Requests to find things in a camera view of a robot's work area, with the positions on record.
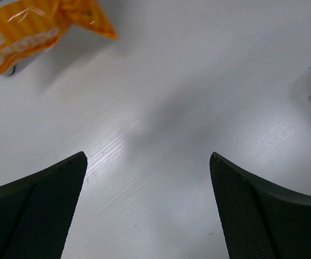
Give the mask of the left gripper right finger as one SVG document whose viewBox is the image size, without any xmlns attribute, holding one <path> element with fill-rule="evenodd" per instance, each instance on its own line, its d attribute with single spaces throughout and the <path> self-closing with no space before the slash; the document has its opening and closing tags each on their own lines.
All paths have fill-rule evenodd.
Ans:
<svg viewBox="0 0 311 259">
<path fill-rule="evenodd" d="M 216 152 L 210 174 L 229 258 L 311 258 L 311 196 Z"/>
</svg>

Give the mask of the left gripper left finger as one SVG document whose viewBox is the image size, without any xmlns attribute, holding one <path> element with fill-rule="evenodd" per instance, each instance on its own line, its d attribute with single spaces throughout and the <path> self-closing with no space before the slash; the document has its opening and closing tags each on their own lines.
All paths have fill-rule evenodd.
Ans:
<svg viewBox="0 0 311 259">
<path fill-rule="evenodd" d="M 0 258 L 61 258 L 86 170 L 79 152 L 0 186 Z"/>
</svg>

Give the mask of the orange blue orecchiette bag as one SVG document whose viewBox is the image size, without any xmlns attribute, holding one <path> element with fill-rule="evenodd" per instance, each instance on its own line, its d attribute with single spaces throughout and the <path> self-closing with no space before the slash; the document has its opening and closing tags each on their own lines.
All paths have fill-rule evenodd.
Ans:
<svg viewBox="0 0 311 259">
<path fill-rule="evenodd" d="M 0 76 L 56 45 L 72 25 L 117 38 L 98 1 L 0 1 Z"/>
</svg>

